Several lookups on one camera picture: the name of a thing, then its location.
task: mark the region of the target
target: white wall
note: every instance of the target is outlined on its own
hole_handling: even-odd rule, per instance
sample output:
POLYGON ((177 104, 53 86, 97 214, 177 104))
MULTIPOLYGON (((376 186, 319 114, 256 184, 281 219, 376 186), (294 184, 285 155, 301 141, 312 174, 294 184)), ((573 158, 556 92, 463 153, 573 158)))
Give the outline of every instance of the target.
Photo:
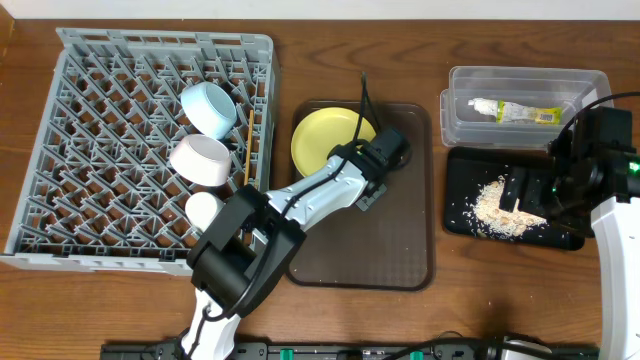
POLYGON ((640 20, 640 0, 0 0, 23 18, 640 20))

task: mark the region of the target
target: gray dish rack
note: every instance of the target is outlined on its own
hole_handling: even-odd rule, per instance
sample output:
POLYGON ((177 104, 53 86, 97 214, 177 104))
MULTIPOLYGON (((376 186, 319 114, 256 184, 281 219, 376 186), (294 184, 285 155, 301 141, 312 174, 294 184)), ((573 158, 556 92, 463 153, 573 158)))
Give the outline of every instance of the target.
POLYGON ((64 44, 0 261, 24 269, 132 270, 190 275, 200 233, 184 204, 222 200, 243 185, 249 110, 255 111, 249 183, 269 188, 279 65, 266 35, 71 29, 64 44), (223 87, 238 122, 227 183, 206 188, 168 162, 197 130, 180 93, 223 87))

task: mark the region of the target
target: black cutting board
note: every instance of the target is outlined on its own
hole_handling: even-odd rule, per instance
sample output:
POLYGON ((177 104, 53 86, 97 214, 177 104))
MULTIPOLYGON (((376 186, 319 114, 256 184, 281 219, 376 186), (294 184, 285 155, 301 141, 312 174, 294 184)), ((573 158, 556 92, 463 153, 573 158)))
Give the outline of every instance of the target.
POLYGON ((546 246, 564 250, 578 250, 584 238, 553 228, 550 225, 527 230, 518 237, 496 236, 486 227, 471 221, 463 213, 470 211, 470 204, 480 195, 484 185, 497 181, 500 175, 507 177, 509 167, 549 168, 551 159, 524 152, 473 149, 456 147, 447 159, 447 193, 444 208, 444 227, 448 231, 478 238, 546 246))

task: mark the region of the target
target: wooden table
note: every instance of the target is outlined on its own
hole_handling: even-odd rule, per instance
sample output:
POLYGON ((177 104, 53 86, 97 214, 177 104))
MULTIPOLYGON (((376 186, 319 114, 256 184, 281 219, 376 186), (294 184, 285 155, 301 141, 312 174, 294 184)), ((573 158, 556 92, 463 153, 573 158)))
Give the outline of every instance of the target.
MULTIPOLYGON (((446 234, 440 225, 447 148, 440 92, 456 65, 598 69, 614 92, 640 89, 640 24, 496 21, 26 21, 0 67, 0 239, 9 232, 62 45, 57 26, 264 33, 282 65, 272 183, 287 185, 293 112, 309 99, 358 99, 360 71, 377 101, 432 117, 437 274, 418 293, 303 288, 283 279, 239 334, 274 342, 418 342, 445 330, 515 331, 548 342, 601 336, 595 241, 577 252, 446 234)), ((640 100, 634 144, 640 146, 640 100)), ((55 273, 0 265, 0 358, 95 359, 106 341, 155 341, 189 326, 188 278, 133 272, 55 273)))

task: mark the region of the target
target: black cable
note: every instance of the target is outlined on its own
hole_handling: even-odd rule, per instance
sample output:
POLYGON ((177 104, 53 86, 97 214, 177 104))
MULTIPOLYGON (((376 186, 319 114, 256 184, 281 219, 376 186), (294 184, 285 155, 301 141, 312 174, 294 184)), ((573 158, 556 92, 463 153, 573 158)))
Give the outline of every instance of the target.
MULTIPOLYGON (((368 97, 367 95, 367 74, 366 73, 362 73, 362 96, 360 99, 360 114, 358 115, 358 123, 356 125, 356 130, 353 134, 353 139, 351 141, 351 151, 355 152, 356 151, 356 140, 358 139, 358 135, 360 134, 360 128, 362 126, 362 116, 364 114, 364 110, 365 110, 365 101, 366 98, 368 97)), ((307 187, 306 189, 302 190, 300 193, 298 193, 296 196, 293 196, 288 202, 287 205, 285 205, 284 209, 282 209, 282 212, 280 214, 280 221, 278 222, 278 224, 275 227, 275 230, 272 234, 273 238, 275 239, 278 235, 278 231, 279 229, 282 227, 282 224, 285 221, 285 216, 287 215, 287 212, 289 212, 289 210, 291 209, 291 207, 293 207, 304 195, 308 194, 309 192, 317 189, 318 187, 326 184, 327 182, 335 179, 338 174, 340 174, 340 172, 342 171, 342 169, 344 168, 344 166, 347 164, 347 159, 342 159, 342 162, 340 163, 340 165, 338 166, 338 168, 331 173, 331 175, 329 175, 327 178, 318 181, 317 183, 307 187)), ((200 321, 200 324, 198 325, 198 330, 196 332, 196 338, 193 341, 193 345, 191 345, 191 350, 189 351, 189 354, 187 354, 187 358, 191 359, 191 355, 193 354, 193 352, 195 351, 195 349, 198 347, 198 345, 200 344, 200 333, 202 331, 202 327, 204 326, 204 322, 208 321, 208 322, 216 322, 216 321, 220 321, 222 319, 228 318, 230 316, 233 316, 233 314, 236 312, 236 309, 238 308, 238 306, 240 306, 240 304, 242 303, 242 301, 244 301, 244 299, 247 297, 247 295, 249 294, 249 292, 251 292, 251 290, 256 286, 257 284, 257 280, 258 277, 260 276, 260 274, 262 273, 262 271, 264 270, 264 267, 267 263, 267 259, 269 258, 269 255, 271 254, 271 250, 273 249, 273 244, 275 243, 275 241, 269 241, 267 243, 267 245, 264 248, 264 251, 262 252, 262 257, 260 259, 260 262, 258 262, 258 265, 256 266, 256 270, 253 273, 253 276, 251 277, 251 280, 249 280, 249 284, 247 284, 247 287, 244 289, 244 291, 242 292, 242 294, 240 294, 240 296, 238 297, 238 299, 235 301, 235 303, 233 305, 231 305, 230 307, 223 309, 222 313, 220 315, 216 315, 216 316, 209 316, 208 311, 206 311, 206 309, 203 311, 202 314, 202 320, 200 321)))
POLYGON ((182 332, 180 334, 178 334, 177 337, 172 338, 172 339, 167 339, 165 341, 161 341, 155 344, 151 344, 147 347, 145 347, 144 349, 142 349, 142 351, 140 352, 140 357, 139 360, 144 360, 143 355, 149 355, 151 356, 151 359, 156 359, 156 354, 158 353, 157 347, 158 346, 162 346, 168 343, 172 343, 175 342, 174 347, 175 349, 180 349, 180 342, 182 341, 182 338, 189 332, 189 328, 186 328, 184 330, 182 330, 182 332))
MULTIPOLYGON (((445 331, 445 332, 441 333, 440 335, 438 335, 438 337, 437 337, 436 339, 440 339, 441 337, 443 337, 444 335, 447 335, 447 334, 453 334, 453 335, 458 335, 459 337, 464 337, 464 336, 462 336, 462 334, 460 334, 460 333, 459 333, 459 332, 457 332, 457 331, 454 331, 454 330, 447 330, 447 331, 445 331)), ((436 360, 441 360, 441 359, 442 359, 442 358, 440 357, 440 355, 438 355, 438 353, 436 353, 436 351, 435 351, 435 346, 432 346, 432 347, 431 347, 431 355, 432 355, 434 358, 436 358, 436 360)))
POLYGON ((364 99, 367 101, 367 105, 369 105, 369 112, 373 117, 373 122, 376 124, 376 130, 380 132, 380 130, 382 129, 382 126, 380 126, 380 122, 378 121, 378 116, 376 116, 376 111, 373 109, 373 103, 371 102, 371 99, 369 99, 369 91, 367 91, 366 86, 363 86, 363 88, 364 88, 363 96, 364 96, 364 99))
POLYGON ((193 352, 196 351, 198 345, 200 345, 200 335, 202 334, 202 328, 204 327, 204 323, 206 322, 206 316, 208 316, 209 307, 205 307, 202 309, 202 318, 200 319, 200 323, 198 323, 198 329, 196 330, 196 338, 193 339, 193 344, 191 344, 191 350, 187 354, 187 359, 191 359, 193 356, 193 352))
POLYGON ((640 91, 630 91, 630 92, 625 92, 625 93, 613 94, 613 95, 605 96, 603 98, 600 98, 600 99, 592 102, 591 104, 589 104, 589 105, 585 106, 584 108, 582 108, 582 110, 578 111, 571 118, 571 120, 569 120, 569 122, 567 122, 567 124, 562 128, 562 131, 560 131, 560 133, 562 134, 562 133, 568 131, 569 127, 571 127, 571 125, 573 125, 573 123, 576 121, 576 119, 578 119, 578 116, 580 116, 580 114, 584 113, 587 110, 590 110, 594 106, 600 105, 603 102, 607 102, 607 101, 610 101, 610 100, 615 100, 615 99, 620 99, 620 98, 625 98, 625 97, 632 97, 632 96, 640 96, 640 91))
POLYGON ((489 348, 493 347, 501 350, 509 350, 513 352, 517 352, 524 355, 533 356, 536 358, 540 358, 542 360, 566 360, 563 357, 558 355, 550 354, 548 352, 540 351, 537 349, 528 348, 526 346, 514 345, 505 342, 499 342, 495 340, 482 340, 482 339, 474 339, 474 338, 444 338, 444 339, 433 339, 429 341, 422 342, 418 345, 414 345, 408 347, 404 350, 401 350, 393 355, 387 356, 383 360, 397 360, 402 358, 403 356, 410 355, 415 351, 422 351, 425 348, 432 348, 439 345, 467 345, 469 347, 476 348, 489 348))

